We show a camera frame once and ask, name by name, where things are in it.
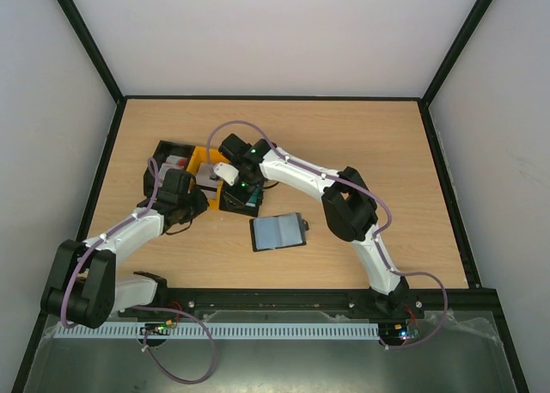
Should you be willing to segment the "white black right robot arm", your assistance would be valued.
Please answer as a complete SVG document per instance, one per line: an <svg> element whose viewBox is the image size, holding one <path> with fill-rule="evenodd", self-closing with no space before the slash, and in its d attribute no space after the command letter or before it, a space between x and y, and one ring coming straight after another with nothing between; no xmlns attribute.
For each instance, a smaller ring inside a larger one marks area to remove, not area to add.
<svg viewBox="0 0 550 393"><path fill-rule="evenodd" d="M261 181L293 187L322 204L328 229L355 249L369 279L370 304L381 315L395 316L405 306L406 278L397 274L378 232L377 203L352 167L326 169L306 162L266 139L248 144L230 134L218 147L229 162L214 174L237 190L237 199Z"/></svg>

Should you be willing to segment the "black leather card holder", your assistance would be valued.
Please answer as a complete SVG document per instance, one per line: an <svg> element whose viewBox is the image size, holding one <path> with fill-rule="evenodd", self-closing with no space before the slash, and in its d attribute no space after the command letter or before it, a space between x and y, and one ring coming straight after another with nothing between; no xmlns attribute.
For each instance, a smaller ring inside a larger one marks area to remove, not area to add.
<svg viewBox="0 0 550 393"><path fill-rule="evenodd" d="M299 212L253 218L249 222L253 252L287 249L307 244L308 222Z"/></svg>

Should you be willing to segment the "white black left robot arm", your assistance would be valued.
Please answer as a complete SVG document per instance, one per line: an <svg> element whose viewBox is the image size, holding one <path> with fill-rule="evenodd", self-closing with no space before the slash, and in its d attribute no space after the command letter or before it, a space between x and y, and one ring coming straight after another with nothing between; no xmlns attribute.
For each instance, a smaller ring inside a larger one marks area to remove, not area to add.
<svg viewBox="0 0 550 393"><path fill-rule="evenodd" d="M82 242L68 239L59 245L41 309L59 317L67 329L97 329L116 311L151 304L159 279L146 273L119 279L118 267L173 226L191 224L208 206L195 175L168 170L162 182L154 182L148 199L119 224Z"/></svg>

